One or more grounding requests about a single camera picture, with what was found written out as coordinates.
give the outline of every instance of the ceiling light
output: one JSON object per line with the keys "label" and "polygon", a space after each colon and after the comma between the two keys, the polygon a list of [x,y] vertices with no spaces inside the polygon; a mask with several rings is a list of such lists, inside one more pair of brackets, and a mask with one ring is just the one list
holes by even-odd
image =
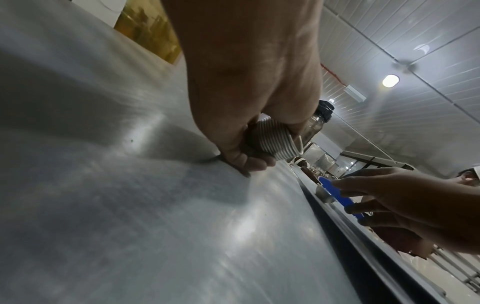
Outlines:
{"label": "ceiling light", "polygon": [[397,75],[388,75],[385,77],[385,79],[382,81],[382,84],[386,86],[387,88],[392,88],[394,87],[397,83],[399,83],[400,78]]}

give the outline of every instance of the jar lid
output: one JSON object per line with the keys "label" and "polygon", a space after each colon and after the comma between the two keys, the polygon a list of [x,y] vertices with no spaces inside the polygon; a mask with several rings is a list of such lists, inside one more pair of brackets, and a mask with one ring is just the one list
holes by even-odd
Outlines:
{"label": "jar lid", "polygon": [[326,100],[319,100],[318,106],[316,108],[315,114],[322,116],[325,122],[328,122],[332,118],[332,113],[334,112],[335,107],[333,104]]}

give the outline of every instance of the hand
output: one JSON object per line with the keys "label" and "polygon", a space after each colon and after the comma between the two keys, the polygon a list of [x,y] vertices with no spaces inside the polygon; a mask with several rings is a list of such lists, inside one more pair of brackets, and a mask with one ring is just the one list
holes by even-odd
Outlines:
{"label": "hand", "polygon": [[480,253],[478,189],[399,168],[359,170],[332,185],[342,196],[373,196],[345,208],[373,212],[358,221],[363,226],[405,228],[439,246]]}
{"label": "hand", "polygon": [[319,0],[163,0],[184,51],[195,123],[224,158],[247,171],[275,159],[245,144],[263,112],[295,137],[322,84]]}

